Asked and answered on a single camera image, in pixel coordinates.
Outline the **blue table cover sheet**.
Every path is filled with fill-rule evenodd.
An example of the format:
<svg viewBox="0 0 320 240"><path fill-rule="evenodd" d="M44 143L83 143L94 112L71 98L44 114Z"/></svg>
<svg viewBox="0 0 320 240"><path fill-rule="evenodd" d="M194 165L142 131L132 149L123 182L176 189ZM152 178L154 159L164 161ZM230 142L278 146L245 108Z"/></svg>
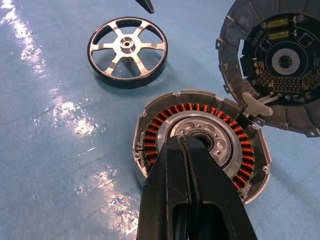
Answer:
<svg viewBox="0 0 320 240"><path fill-rule="evenodd" d="M139 115L183 90L237 103L216 48L235 0L151 2L154 13L136 0L0 0L0 240L135 240ZM120 17L168 42L163 72L140 88L106 84L88 61L92 34ZM113 72L139 75L127 58ZM254 123L272 159L262 193L241 199L257 238L320 240L320 137Z"/></svg>

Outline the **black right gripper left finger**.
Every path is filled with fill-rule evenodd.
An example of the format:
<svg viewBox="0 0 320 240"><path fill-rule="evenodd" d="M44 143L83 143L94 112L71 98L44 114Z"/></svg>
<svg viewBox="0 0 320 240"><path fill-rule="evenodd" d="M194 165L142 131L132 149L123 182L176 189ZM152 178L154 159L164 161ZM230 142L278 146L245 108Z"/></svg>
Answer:
<svg viewBox="0 0 320 240"><path fill-rule="evenodd" d="M136 240L187 240L191 196L182 136L162 146L143 185Z"/></svg>

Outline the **motor cover with circuit board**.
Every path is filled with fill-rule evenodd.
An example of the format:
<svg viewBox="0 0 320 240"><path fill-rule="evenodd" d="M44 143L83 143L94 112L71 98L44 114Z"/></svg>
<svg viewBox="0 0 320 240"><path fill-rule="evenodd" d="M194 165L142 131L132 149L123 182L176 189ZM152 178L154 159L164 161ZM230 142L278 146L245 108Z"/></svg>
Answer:
<svg viewBox="0 0 320 240"><path fill-rule="evenodd" d="M216 49L249 121L320 137L320 0L235 0Z"/></svg>

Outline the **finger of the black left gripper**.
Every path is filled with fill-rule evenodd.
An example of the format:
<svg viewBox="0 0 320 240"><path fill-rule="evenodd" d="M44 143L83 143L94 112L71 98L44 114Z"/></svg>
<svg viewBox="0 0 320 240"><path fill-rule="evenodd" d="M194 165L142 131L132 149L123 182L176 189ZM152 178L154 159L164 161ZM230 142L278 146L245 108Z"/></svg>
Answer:
<svg viewBox="0 0 320 240"><path fill-rule="evenodd" d="M143 7L149 14L153 14L155 12L151 0L136 0L136 2L141 7Z"/></svg>

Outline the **black rimmed silver spoked rotor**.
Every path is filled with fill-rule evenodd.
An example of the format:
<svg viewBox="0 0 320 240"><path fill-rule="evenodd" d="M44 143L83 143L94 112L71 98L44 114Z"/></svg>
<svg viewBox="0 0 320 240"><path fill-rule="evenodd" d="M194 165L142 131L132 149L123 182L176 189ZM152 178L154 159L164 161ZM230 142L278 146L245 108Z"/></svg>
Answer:
<svg viewBox="0 0 320 240"><path fill-rule="evenodd" d="M155 34L161 43L142 42L140 34L145 30ZM159 62L150 70L139 57L144 49L162 51ZM98 68L93 58L94 52L103 50L113 50L115 53L105 70ZM87 58L96 75L107 85L118 89L137 89L152 83L161 75L166 67L168 51L167 38L156 24L142 17L123 16L111 19L95 30L87 45ZM140 74L130 78L113 76L122 59L130 59Z"/></svg>

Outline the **motor stator with copper coils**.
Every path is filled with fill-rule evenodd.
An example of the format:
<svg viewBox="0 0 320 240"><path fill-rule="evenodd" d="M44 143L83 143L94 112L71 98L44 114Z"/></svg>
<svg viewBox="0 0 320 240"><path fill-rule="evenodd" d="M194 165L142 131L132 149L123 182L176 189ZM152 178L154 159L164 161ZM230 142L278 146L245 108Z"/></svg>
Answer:
<svg viewBox="0 0 320 240"><path fill-rule="evenodd" d="M203 90L163 94L139 115L132 154L141 185L165 141L177 135L203 142L231 178L244 204L251 203L266 188L272 157L263 131L237 103Z"/></svg>

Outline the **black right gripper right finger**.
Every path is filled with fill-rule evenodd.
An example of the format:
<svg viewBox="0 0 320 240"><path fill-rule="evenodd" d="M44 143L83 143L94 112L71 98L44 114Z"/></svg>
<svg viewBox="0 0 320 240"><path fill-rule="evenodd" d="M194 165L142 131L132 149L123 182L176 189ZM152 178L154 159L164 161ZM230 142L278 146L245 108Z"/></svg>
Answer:
<svg viewBox="0 0 320 240"><path fill-rule="evenodd" d="M189 240L258 240L232 180L197 138L181 138L191 193Z"/></svg>

